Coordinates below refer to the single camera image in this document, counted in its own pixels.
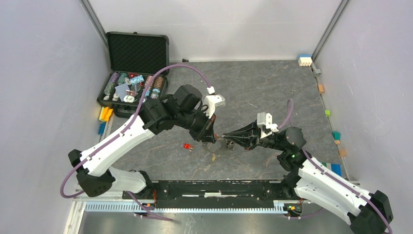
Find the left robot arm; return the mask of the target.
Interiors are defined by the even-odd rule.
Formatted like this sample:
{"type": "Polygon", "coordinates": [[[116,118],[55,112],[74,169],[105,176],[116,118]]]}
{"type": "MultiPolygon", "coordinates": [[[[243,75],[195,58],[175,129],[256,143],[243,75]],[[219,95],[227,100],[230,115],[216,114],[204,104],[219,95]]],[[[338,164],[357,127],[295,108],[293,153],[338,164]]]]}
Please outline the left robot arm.
{"type": "Polygon", "coordinates": [[[146,172],[122,171],[113,164],[137,145],[174,126],[188,130],[195,141],[215,143],[215,111],[225,99],[212,87],[208,91],[210,94],[202,97],[195,87],[183,85],[163,99],[150,98],[102,142],[83,152],[72,150],[68,156],[84,193],[96,197],[114,190],[150,197],[153,185],[146,172]]]}

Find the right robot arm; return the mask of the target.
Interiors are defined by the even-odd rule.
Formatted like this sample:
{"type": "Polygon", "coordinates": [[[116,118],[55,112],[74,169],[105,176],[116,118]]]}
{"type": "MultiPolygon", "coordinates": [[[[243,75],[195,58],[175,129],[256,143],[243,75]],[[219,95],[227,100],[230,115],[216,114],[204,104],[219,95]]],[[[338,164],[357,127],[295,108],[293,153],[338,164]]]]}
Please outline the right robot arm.
{"type": "Polygon", "coordinates": [[[342,219],[355,234],[393,233],[390,223],[394,216],[388,196],[380,190],[369,192],[324,166],[304,149],[306,140],[300,128],[267,130],[252,122],[223,134],[223,138],[246,150],[263,147],[281,151],[277,159],[288,171],[281,186],[284,197],[316,203],[342,219]]]}

